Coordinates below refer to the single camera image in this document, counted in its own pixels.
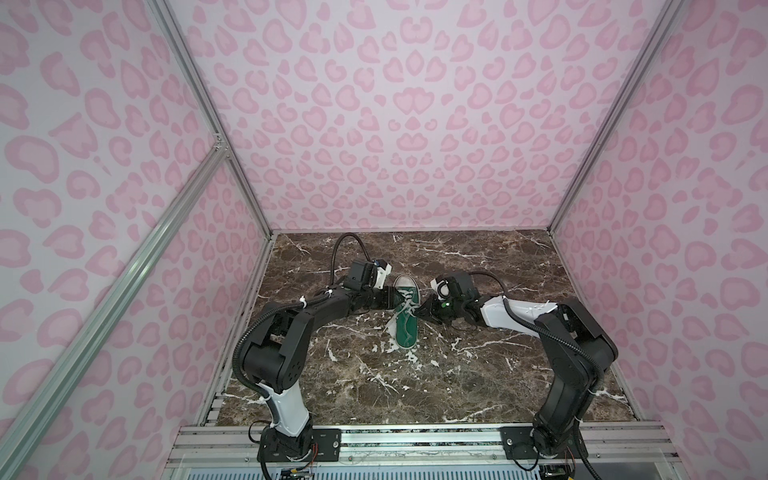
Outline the white shoelace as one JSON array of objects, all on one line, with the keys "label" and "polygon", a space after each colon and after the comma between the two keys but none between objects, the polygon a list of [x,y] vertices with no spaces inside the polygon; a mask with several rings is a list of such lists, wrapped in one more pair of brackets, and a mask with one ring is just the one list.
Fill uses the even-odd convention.
[{"label": "white shoelace", "polygon": [[417,289],[404,288],[400,290],[404,302],[395,309],[395,313],[387,323],[388,333],[398,342],[413,343],[418,336],[418,319],[413,310],[419,306],[420,294]]}]

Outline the green canvas sneaker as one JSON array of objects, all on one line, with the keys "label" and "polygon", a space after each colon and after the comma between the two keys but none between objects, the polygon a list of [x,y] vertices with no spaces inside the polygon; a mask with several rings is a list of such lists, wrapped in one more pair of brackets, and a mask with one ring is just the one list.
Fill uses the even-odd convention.
[{"label": "green canvas sneaker", "polygon": [[399,276],[394,287],[404,298],[395,309],[387,324],[387,331],[400,348],[410,349],[418,341],[418,318],[414,311],[420,306],[420,291],[415,280],[407,275]]}]

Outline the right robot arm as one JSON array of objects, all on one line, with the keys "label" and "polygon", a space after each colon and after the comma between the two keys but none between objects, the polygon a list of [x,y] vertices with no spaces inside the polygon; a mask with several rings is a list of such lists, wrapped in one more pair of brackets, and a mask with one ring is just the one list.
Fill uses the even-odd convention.
[{"label": "right robot arm", "polygon": [[575,297],[559,303],[534,303],[475,291],[453,296],[446,292],[443,288],[441,293],[430,294],[415,316],[438,324],[462,318],[474,325],[533,333],[539,338],[553,380],[534,415],[531,443],[543,457],[563,452],[618,357],[615,343]]}]

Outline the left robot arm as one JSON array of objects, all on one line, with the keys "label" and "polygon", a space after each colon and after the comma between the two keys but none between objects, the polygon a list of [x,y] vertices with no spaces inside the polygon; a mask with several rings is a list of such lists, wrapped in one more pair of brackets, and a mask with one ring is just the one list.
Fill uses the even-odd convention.
[{"label": "left robot arm", "polygon": [[272,416],[258,440],[261,463],[307,462],[317,450],[299,385],[315,331],[352,314],[404,304],[404,296],[392,286],[340,286],[295,303],[264,307],[232,354],[233,375],[266,400]]}]

